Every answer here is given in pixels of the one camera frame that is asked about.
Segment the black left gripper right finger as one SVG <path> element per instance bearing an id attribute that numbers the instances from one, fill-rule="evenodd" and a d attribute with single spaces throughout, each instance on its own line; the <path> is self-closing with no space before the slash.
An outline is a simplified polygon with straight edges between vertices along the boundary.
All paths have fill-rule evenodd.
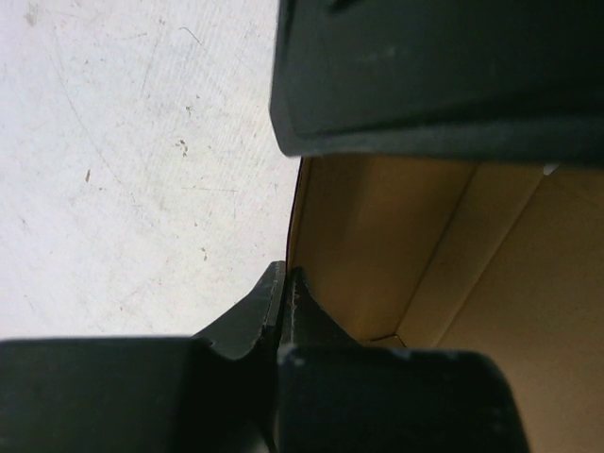
<path id="1" fill-rule="evenodd" d="M 364 346 L 288 278 L 277 352 L 282 452 L 526 452 L 512 390 L 473 351 Z"/>

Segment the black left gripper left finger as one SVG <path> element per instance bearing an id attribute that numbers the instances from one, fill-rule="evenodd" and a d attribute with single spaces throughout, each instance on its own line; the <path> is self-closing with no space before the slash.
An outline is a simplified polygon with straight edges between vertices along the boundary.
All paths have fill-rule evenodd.
<path id="1" fill-rule="evenodd" d="M 5 452 L 273 452 L 285 265 L 191 336 L 6 340 Z"/>

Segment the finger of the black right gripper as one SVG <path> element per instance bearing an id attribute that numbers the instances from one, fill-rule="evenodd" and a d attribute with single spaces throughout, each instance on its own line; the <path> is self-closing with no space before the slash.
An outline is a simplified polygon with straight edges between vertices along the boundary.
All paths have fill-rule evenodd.
<path id="1" fill-rule="evenodd" d="M 599 1 L 283 1 L 270 117 L 287 156 L 599 159 Z"/>

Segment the brown paper box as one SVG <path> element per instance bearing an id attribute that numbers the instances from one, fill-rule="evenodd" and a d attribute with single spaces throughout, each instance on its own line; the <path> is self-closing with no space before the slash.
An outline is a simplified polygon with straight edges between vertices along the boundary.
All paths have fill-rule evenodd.
<path id="1" fill-rule="evenodd" d="M 602 450 L 600 170 L 305 159 L 287 260 L 361 342 L 492 358 L 533 451 Z"/>

